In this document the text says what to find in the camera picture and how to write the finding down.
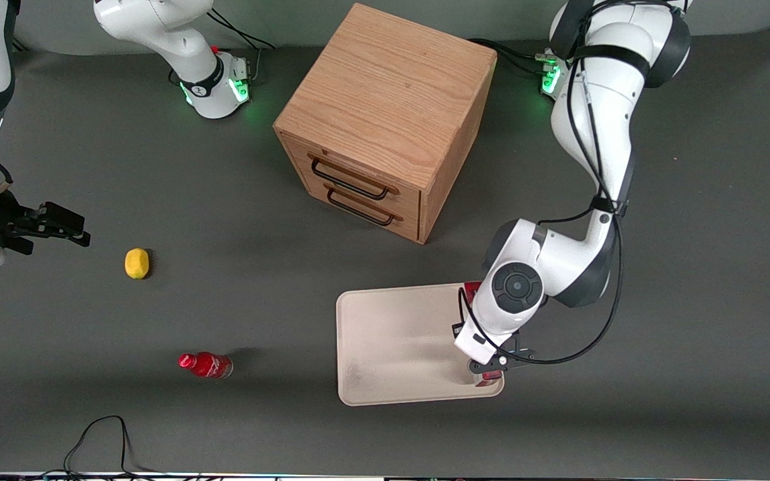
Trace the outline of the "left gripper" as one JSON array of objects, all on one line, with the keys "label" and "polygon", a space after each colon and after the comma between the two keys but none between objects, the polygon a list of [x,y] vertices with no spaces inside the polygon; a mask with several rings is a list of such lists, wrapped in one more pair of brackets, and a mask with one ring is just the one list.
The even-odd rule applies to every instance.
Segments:
[{"label": "left gripper", "polygon": [[[529,365],[523,360],[513,359],[513,355],[523,359],[536,360],[537,352],[520,341],[519,336],[513,336],[516,332],[512,331],[503,335],[492,333],[483,335],[477,329],[476,323],[471,320],[453,325],[455,346],[472,359],[469,361],[469,372],[473,374],[493,371],[505,372]],[[500,354],[499,348],[503,348],[509,354]]]}]

